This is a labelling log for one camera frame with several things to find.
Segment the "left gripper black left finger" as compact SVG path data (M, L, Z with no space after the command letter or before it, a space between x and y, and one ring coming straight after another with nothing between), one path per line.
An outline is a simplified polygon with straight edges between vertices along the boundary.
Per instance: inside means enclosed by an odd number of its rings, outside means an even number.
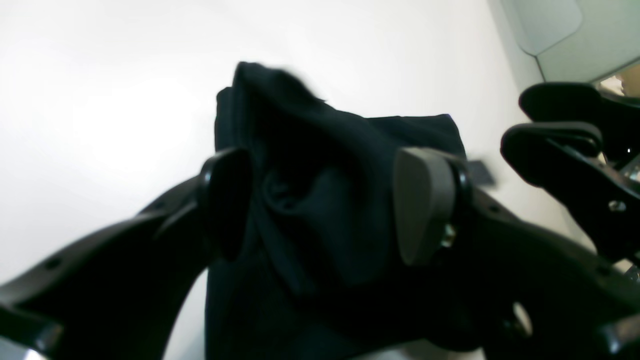
M161 360L192 285L242 248L249 153L230 148L134 217L1 286L3 360Z

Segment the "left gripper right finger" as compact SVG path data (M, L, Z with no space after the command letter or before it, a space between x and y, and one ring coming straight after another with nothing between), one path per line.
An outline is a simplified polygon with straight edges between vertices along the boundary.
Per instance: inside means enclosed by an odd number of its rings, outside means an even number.
M464 162L404 147L393 163L400 257L441 264L488 360L637 360L639 287L475 187Z

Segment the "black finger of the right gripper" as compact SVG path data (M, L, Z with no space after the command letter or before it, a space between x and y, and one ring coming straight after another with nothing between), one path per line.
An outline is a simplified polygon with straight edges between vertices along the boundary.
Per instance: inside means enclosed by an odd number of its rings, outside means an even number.
M638 98L588 83L545 82L524 90L518 104L530 122L504 133L505 161L562 203L599 255L637 261Z

